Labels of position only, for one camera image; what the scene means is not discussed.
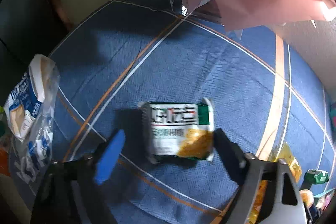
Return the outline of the small green white packet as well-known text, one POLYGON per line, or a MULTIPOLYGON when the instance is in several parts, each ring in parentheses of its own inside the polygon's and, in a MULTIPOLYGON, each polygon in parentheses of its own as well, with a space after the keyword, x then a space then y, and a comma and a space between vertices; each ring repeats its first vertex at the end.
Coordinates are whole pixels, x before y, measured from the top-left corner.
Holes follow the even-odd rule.
POLYGON ((141 102, 147 158, 153 164, 164 157, 212 161, 215 130, 214 105, 200 103, 141 102))

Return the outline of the green snack box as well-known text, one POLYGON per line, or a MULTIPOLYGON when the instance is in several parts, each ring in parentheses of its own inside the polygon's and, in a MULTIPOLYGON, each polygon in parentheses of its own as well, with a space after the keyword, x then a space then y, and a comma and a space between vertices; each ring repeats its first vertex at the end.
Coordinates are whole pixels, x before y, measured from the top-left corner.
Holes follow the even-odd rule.
POLYGON ((325 170, 309 169, 304 177, 300 189, 310 190, 312 185, 324 184, 329 181, 329 173, 325 170))

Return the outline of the amber candy packet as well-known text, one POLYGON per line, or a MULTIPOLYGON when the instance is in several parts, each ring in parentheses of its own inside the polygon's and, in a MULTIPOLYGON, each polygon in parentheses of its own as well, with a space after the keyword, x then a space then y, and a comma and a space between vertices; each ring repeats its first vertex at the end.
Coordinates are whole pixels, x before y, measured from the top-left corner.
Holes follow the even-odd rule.
MULTIPOLYGON (((278 159, 284 159, 288 164, 291 174, 294 177, 295 182, 299 182, 302 176, 302 169, 298 162, 298 160, 293 156, 289 145, 285 142, 282 147, 276 147, 272 149, 268 160, 272 162, 276 162, 278 159)), ((247 223, 253 224, 256 223, 257 217, 260 213, 261 206, 264 200, 266 187, 268 182, 266 180, 262 180, 259 184, 259 189, 257 191, 256 200, 252 206, 252 210, 248 217, 247 223)))

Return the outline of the white blue bread bag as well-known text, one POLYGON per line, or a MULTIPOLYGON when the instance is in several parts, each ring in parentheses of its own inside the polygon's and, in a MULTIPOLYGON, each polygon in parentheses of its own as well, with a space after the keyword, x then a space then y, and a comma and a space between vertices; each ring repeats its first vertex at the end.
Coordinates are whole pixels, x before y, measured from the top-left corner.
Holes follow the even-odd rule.
POLYGON ((7 124, 19 141, 25 140, 38 116, 53 113, 59 81, 56 63, 36 54, 4 106, 7 124))

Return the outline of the teal tin box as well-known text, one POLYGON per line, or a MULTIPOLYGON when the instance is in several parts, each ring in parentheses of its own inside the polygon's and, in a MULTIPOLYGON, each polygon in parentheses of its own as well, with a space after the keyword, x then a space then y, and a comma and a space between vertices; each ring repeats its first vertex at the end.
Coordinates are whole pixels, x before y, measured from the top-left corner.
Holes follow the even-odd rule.
POLYGON ((336 103, 334 102, 330 106, 330 121, 333 132, 336 132, 336 103))

